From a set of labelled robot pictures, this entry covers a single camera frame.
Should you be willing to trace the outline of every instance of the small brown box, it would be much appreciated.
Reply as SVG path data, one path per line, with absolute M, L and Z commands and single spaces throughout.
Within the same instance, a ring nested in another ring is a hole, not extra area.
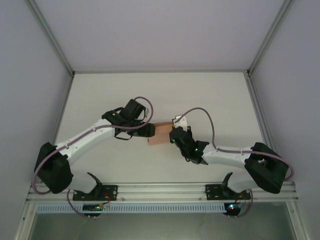
M 158 122 L 154 123 L 155 134 L 152 137 L 148 137 L 149 145 L 170 143 L 169 133 L 172 130 L 172 122 Z

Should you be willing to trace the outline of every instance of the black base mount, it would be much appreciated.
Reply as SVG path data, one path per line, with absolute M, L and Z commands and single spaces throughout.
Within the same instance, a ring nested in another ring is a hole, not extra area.
M 208 201 L 212 200 L 222 200 L 222 201 L 236 201 L 238 200 L 250 200 L 251 195 L 248 191 L 242 191 L 241 193 L 234 192 L 233 194 L 226 194 L 221 184 L 208 184 L 205 185 L 206 199 Z
M 90 193 L 74 191 L 73 201 L 116 201 L 118 195 L 117 185 L 100 185 L 96 186 Z

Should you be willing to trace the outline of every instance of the white panel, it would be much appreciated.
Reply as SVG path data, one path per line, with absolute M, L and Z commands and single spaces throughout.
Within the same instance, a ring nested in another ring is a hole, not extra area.
M 320 1 L 295 1 L 253 80 L 276 150 L 295 168 L 296 189 L 320 239 Z
M 247 69 L 282 0 L 37 0 L 76 71 Z
M 11 240 L 70 78 L 22 0 L 0 8 L 0 239 Z
M 124 107 L 130 98 L 145 96 L 154 106 L 153 123 L 170 121 L 193 107 L 209 111 L 220 146 L 250 147 L 262 141 L 243 73 L 76 74 L 62 119 L 58 142 L 91 126 L 106 111 Z M 207 116 L 187 116 L 193 136 L 210 141 Z M 170 143 L 150 146 L 145 138 L 106 141 L 73 166 L 102 182 L 218 182 L 238 169 L 186 162 Z

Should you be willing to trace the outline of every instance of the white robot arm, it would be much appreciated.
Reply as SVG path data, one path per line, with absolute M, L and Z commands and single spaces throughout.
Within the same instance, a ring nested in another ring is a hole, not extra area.
M 125 107 L 107 111 L 93 126 L 67 141 L 52 145 L 45 143 L 39 151 L 38 159 L 34 169 L 32 187 L 36 193 L 36 176 L 54 194 L 62 192 L 64 189 L 81 191 L 85 194 L 91 193 L 101 182 L 89 172 L 76 172 L 71 170 L 71 166 L 86 152 L 96 145 L 111 139 L 118 138 L 120 133 L 127 133 L 130 137 L 152 137 L 155 134 L 155 126 L 149 123 L 153 115 L 146 122 L 139 119 L 141 113 L 146 117 L 147 108 L 131 99 Z
M 265 144 L 257 142 L 253 147 L 245 148 L 217 147 L 209 142 L 194 140 L 185 117 L 177 116 L 173 124 L 175 128 L 169 134 L 170 140 L 180 149 L 187 162 L 222 164 L 243 169 L 237 174 L 231 172 L 226 175 L 221 184 L 226 197 L 259 187 L 273 194 L 280 192 L 289 166 Z

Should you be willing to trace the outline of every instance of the purple cable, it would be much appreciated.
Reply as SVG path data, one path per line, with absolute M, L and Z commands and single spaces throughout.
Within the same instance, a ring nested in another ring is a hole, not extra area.
M 79 212 L 79 211 L 72 205 L 72 203 L 71 203 L 71 201 L 70 201 L 70 198 L 69 198 L 70 191 L 71 191 L 71 190 L 69 189 L 68 192 L 66 193 L 66 200 L 67 200 L 68 204 L 70 205 L 70 207 L 72 208 L 72 210 L 73 210 L 76 214 L 78 214 L 79 216 L 81 216 L 81 217 L 83 217 L 83 218 L 86 218 L 86 219 L 92 218 L 92 217 L 90 217 L 90 216 L 86 216 L 86 215 L 84 215 L 83 213 Z
M 104 129 L 104 128 L 135 130 L 135 129 L 139 129 L 139 128 L 142 128 L 145 125 L 147 125 L 151 121 L 152 117 L 154 116 L 154 107 L 153 107 L 152 103 L 147 98 L 145 98 L 143 96 L 137 96 L 136 98 L 134 98 L 134 100 L 137 100 L 137 99 L 143 99 L 150 105 L 151 114 L 150 114 L 150 117 L 148 118 L 148 120 L 145 123 L 143 123 L 143 124 L 141 124 L 139 126 L 101 125 L 101 126 L 96 127 L 95 130 Z M 71 145 L 75 144 L 76 142 L 78 142 L 79 140 L 83 139 L 85 136 L 89 135 L 90 133 L 95 132 L 95 130 L 90 129 L 90 130 L 86 131 L 84 134 L 82 134 L 81 136 L 77 137 L 75 140 L 69 142 L 67 144 L 67 146 L 62 146 L 62 147 L 58 148 L 57 150 L 53 151 L 52 153 L 50 153 L 48 156 L 46 156 L 42 160 L 42 162 L 38 165 L 38 167 L 34 171 L 34 174 L 33 174 L 33 177 L 32 177 L 31 186 L 32 186 L 32 188 L 33 188 L 35 193 L 37 193 L 39 195 L 46 195 L 46 194 L 50 193 L 50 190 L 48 190 L 48 191 L 39 191 L 37 189 L 37 187 L 36 187 L 37 175 L 38 175 L 40 169 L 43 167 L 43 165 L 48 161 L 48 159 L 50 159 L 53 155 L 55 155 L 56 153 L 60 152 L 61 150 L 64 150 L 65 148 L 70 147 Z
M 182 119 L 185 115 L 187 115 L 188 113 L 194 111 L 194 110 L 202 110 L 206 113 L 206 115 L 208 116 L 209 120 L 210 120 L 210 123 L 211 123 L 211 128 L 212 128 L 212 145 L 213 147 L 220 151 L 220 152 L 223 152 L 223 153 L 229 153 L 229 154 L 257 154 L 257 155 L 263 155 L 263 156 L 267 156 L 267 157 L 271 157 L 271 158 L 274 158 L 274 159 L 277 159 L 281 162 L 283 162 L 284 164 L 286 164 L 289 168 L 290 168 L 290 175 L 288 177 L 286 177 L 284 180 L 285 181 L 288 181 L 290 180 L 294 174 L 295 174 L 295 171 L 294 171 L 294 168 L 291 166 L 291 164 L 284 160 L 282 157 L 279 157 L 277 155 L 273 155 L 273 154 L 270 154 L 270 153 L 266 153 L 266 152 L 260 152 L 260 151 L 251 151 L 251 150 L 245 150 L 245 151 L 240 151 L 240 150 L 226 150 L 226 149 L 222 149 L 222 148 L 219 148 L 217 147 L 217 145 L 215 144 L 215 127 L 214 127 L 214 122 L 212 121 L 212 118 L 210 116 L 210 114 L 208 113 L 207 110 L 205 110 L 204 108 L 202 107 L 194 107 L 188 111 L 186 111 L 181 117 L 179 117 L 175 123 L 179 122 L 180 119 Z

